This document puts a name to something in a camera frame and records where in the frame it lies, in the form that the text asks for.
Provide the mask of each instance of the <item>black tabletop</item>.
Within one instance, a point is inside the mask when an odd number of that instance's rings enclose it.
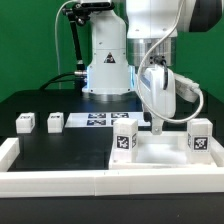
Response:
[[[199,117],[212,121],[213,136],[224,145],[224,104],[204,91],[205,105]],[[176,118],[197,107],[177,98]],[[43,170],[108,169],[112,127],[64,128],[48,134],[51,112],[141,111],[137,97],[121,102],[98,102],[73,90],[16,92],[0,103],[0,141],[17,137],[15,120],[34,112],[36,126],[30,135],[19,135],[21,153],[9,172]],[[164,130],[186,130],[186,124],[165,124]],[[224,193],[129,195],[0,199],[1,223],[222,223]]]

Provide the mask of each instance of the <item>green backdrop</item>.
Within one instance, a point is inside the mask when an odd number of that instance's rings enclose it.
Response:
[[[57,75],[54,23],[64,0],[0,2],[0,101],[12,93],[37,89]],[[91,60],[89,26],[79,29],[85,63]],[[207,33],[180,33],[177,73],[200,83],[224,102],[224,19]],[[75,55],[67,18],[59,21],[62,72],[74,71]],[[66,88],[73,88],[72,83]]]

